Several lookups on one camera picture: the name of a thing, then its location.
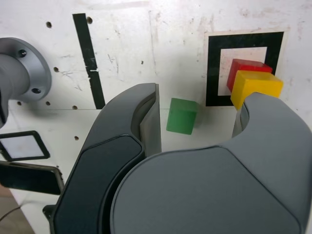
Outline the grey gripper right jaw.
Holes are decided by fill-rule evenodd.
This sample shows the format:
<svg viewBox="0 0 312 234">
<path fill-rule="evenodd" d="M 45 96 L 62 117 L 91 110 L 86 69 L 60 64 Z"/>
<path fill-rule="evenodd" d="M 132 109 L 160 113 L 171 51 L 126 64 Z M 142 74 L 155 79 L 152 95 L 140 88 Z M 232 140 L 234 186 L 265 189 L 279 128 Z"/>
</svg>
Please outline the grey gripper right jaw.
<svg viewBox="0 0 312 234">
<path fill-rule="evenodd" d="M 309 127 L 260 93 L 241 132 L 218 145 L 163 152 L 136 165 L 110 212 L 113 234 L 303 234 L 309 222 Z"/>
</svg>

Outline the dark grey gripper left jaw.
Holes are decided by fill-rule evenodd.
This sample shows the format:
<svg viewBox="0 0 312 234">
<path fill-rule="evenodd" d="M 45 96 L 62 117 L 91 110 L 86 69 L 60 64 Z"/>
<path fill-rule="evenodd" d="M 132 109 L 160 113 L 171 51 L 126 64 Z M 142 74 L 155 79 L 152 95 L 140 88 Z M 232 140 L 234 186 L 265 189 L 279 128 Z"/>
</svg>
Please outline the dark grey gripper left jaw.
<svg viewBox="0 0 312 234">
<path fill-rule="evenodd" d="M 94 121 L 50 218 L 53 234 L 107 234 L 115 192 L 126 174 L 161 152 L 159 86 L 135 85 Z"/>
</svg>

